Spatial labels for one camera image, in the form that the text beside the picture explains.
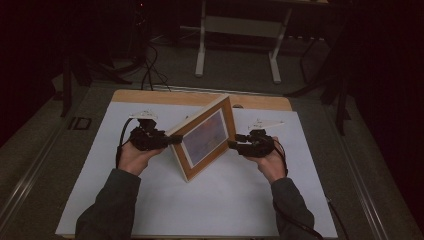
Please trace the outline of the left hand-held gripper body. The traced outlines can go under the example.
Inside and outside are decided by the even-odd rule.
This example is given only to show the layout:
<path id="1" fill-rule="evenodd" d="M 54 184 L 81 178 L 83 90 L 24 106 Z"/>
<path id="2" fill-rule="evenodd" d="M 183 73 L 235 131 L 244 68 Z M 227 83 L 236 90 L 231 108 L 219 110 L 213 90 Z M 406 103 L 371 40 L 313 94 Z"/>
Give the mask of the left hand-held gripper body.
<path id="1" fill-rule="evenodd" d="M 151 110 L 144 110 L 129 115 L 136 119 L 139 126 L 130 132 L 129 141 L 140 151 L 163 149 L 168 146 L 167 136 L 162 130 L 156 129 L 158 116 Z"/>

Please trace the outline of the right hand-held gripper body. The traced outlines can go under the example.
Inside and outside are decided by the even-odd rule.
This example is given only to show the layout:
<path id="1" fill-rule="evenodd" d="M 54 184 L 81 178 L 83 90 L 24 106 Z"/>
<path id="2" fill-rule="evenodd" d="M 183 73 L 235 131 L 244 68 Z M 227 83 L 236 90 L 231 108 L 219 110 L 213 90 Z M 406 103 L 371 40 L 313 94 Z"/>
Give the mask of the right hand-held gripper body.
<path id="1" fill-rule="evenodd" d="M 265 157 L 274 150 L 274 142 L 266 129 L 283 125 L 283 121 L 257 119 L 248 126 L 249 141 L 238 142 L 238 154 L 245 157 Z"/>

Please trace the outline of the wooden picture frame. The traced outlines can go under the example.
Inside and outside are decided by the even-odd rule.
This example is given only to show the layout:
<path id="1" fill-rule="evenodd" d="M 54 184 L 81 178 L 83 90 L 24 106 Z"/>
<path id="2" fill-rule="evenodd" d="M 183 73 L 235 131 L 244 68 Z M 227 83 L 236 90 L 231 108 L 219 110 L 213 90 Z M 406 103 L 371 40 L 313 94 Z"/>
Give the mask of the wooden picture frame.
<path id="1" fill-rule="evenodd" d="M 228 140 L 235 136 L 235 121 L 228 94 L 203 107 L 166 132 L 181 136 L 171 145 L 186 182 L 190 182 L 214 160 L 228 150 Z"/>

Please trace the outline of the person's left hand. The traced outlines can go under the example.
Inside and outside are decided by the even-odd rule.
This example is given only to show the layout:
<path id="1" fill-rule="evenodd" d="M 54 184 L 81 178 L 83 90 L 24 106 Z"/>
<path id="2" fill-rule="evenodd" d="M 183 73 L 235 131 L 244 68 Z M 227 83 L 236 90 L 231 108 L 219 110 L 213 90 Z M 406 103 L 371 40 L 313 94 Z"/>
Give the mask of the person's left hand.
<path id="1" fill-rule="evenodd" d="M 159 155 L 162 149 L 140 151 L 131 142 L 123 145 L 118 169 L 139 176 L 148 166 L 149 160 Z"/>

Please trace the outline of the person's right hand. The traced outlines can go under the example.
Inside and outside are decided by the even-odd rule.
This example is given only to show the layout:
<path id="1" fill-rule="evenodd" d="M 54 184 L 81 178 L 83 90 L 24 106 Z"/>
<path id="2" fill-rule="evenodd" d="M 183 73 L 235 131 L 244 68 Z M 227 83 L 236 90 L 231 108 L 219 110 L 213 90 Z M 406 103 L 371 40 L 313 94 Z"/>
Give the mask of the person's right hand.
<path id="1" fill-rule="evenodd" d="M 285 151 L 277 137 L 273 138 L 273 142 L 274 150 L 270 154 L 261 158 L 248 157 L 257 164 L 258 170 L 270 184 L 287 176 Z"/>

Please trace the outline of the wooden table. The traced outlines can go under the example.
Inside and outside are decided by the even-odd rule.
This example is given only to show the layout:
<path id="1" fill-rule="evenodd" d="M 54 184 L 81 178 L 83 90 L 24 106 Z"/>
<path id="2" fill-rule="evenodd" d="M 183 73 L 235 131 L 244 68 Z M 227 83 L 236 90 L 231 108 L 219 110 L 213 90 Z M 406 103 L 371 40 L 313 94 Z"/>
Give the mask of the wooden table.
<path id="1" fill-rule="evenodd" d="M 218 93 L 120 89 L 114 92 L 112 102 L 205 106 L 218 97 L 220 97 Z M 290 101 L 284 97 L 230 94 L 229 99 L 232 106 L 241 106 L 245 109 L 292 110 Z"/>

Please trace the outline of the floor outlet box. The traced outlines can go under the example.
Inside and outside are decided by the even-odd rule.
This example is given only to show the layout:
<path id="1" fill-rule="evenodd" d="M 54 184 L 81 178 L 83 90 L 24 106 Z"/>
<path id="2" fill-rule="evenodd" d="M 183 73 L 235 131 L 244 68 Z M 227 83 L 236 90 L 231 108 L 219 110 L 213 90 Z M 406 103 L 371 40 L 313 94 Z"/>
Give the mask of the floor outlet box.
<path id="1" fill-rule="evenodd" d="M 86 117 L 73 117 L 68 130 L 88 130 L 91 126 L 92 119 Z"/>

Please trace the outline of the black metal stand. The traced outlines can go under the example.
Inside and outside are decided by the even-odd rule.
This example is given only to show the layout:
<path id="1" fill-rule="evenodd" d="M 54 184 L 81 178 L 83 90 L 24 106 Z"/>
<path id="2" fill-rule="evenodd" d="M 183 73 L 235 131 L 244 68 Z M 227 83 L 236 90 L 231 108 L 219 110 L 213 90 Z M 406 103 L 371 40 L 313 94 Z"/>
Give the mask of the black metal stand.
<path id="1" fill-rule="evenodd" d="M 321 67 L 311 77 L 310 81 L 305 87 L 291 93 L 286 93 L 285 96 L 299 97 L 314 89 L 324 87 L 324 91 L 320 96 L 320 101 L 324 105 L 330 105 L 334 102 L 335 99 L 338 99 L 335 126 L 339 134 L 344 136 L 344 120 L 349 118 L 349 114 L 346 111 L 348 81 L 346 78 L 339 75 L 339 70 L 335 71 L 334 77 L 329 76 L 331 72 L 330 60 L 332 57 L 332 51 L 338 36 L 336 34 L 325 33 L 323 39 L 324 42 L 329 46 L 330 50 Z"/>
<path id="2" fill-rule="evenodd" d="M 129 81 L 119 77 L 119 74 L 130 72 L 140 66 L 140 61 L 118 68 L 110 69 L 94 61 L 84 54 L 66 55 L 63 59 L 63 89 L 62 89 L 62 113 L 65 117 L 72 107 L 72 77 L 79 81 L 80 85 L 89 86 L 92 82 L 89 68 L 99 72 L 107 79 L 118 84 L 129 84 Z"/>

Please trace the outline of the white metal table frame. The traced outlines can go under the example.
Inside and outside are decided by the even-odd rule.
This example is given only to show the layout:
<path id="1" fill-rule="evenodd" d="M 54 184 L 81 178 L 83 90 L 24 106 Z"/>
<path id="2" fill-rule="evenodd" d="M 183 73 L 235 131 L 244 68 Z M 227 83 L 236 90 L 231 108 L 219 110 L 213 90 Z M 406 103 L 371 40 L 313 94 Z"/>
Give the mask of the white metal table frame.
<path id="1" fill-rule="evenodd" d="M 277 56 L 284 39 L 292 8 L 288 8 L 281 22 L 262 21 L 253 19 L 232 18 L 208 15 L 206 13 L 207 0 L 202 0 L 200 18 L 200 41 L 195 68 L 195 76 L 202 77 L 205 65 L 205 37 L 207 32 L 235 34 L 255 37 L 274 38 L 275 47 L 268 53 L 272 79 L 275 84 L 282 82 Z"/>

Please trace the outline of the metal floor rail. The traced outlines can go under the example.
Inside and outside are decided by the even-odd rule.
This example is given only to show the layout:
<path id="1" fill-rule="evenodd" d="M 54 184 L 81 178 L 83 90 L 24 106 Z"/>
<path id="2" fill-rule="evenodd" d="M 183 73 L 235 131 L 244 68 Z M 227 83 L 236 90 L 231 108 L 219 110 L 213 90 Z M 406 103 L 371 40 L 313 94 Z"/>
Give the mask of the metal floor rail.
<path id="1" fill-rule="evenodd" d="M 60 137 L 48 139 L 0 209 L 1 222 L 30 214 L 43 217 L 62 208 L 72 185 L 65 169 L 65 149 L 66 141 Z"/>
<path id="2" fill-rule="evenodd" d="M 375 141 L 364 128 L 360 117 L 355 117 L 351 113 L 351 120 L 343 123 L 344 133 L 341 133 L 335 123 L 336 108 L 325 106 L 324 111 L 342 150 L 351 185 L 361 205 L 361 213 L 365 216 L 367 226 L 372 232 L 373 240 L 389 240 L 372 195 L 372 192 L 378 189 L 378 186 L 373 183 L 376 174 L 373 173 L 372 166 L 381 157 Z"/>

